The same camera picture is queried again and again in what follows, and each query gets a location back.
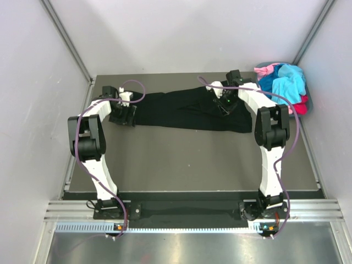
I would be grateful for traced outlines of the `black t shirt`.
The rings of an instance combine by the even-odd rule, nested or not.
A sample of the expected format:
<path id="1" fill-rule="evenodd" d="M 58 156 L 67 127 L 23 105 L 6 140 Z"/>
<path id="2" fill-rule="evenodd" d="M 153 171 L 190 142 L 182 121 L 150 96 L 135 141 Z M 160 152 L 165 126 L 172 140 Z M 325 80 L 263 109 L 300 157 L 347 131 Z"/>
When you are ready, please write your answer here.
<path id="1" fill-rule="evenodd" d="M 228 115 L 213 101 L 214 93 L 203 87 L 148 93 L 136 103 L 135 124 L 208 131 L 252 132 L 252 117 L 238 101 Z"/>

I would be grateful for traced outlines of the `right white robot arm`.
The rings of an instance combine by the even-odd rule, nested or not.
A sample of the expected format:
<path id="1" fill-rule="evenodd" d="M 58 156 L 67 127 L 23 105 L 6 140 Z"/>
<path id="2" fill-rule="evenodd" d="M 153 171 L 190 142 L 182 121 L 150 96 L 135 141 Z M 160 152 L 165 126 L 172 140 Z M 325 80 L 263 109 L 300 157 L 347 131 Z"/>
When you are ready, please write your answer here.
<path id="1" fill-rule="evenodd" d="M 206 87 L 214 94 L 214 102 L 223 114 L 230 115 L 245 103 L 256 115 L 254 137 L 262 155 L 262 179 L 256 202 L 242 202 L 240 212 L 250 221 L 274 216 L 286 208 L 283 198 L 281 162 L 290 138 L 289 111 L 285 104 L 276 104 L 261 92 L 257 83 L 243 79 L 238 70 L 226 74 L 227 84 L 214 81 Z"/>

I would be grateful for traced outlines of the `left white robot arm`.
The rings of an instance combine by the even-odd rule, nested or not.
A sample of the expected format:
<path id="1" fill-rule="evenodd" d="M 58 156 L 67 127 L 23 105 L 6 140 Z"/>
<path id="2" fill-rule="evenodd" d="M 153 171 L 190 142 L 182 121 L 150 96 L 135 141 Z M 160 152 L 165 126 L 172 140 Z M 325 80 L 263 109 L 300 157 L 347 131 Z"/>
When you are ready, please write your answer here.
<path id="1" fill-rule="evenodd" d="M 89 174 L 97 192 L 97 202 L 88 201 L 95 219 L 122 219 L 125 206 L 118 201 L 119 190 L 113 182 L 105 159 L 107 143 L 102 122 L 134 125 L 136 106 L 130 102 L 133 93 L 122 87 L 104 86 L 102 94 L 93 99 L 81 115 L 68 118 L 71 154 L 77 157 Z"/>

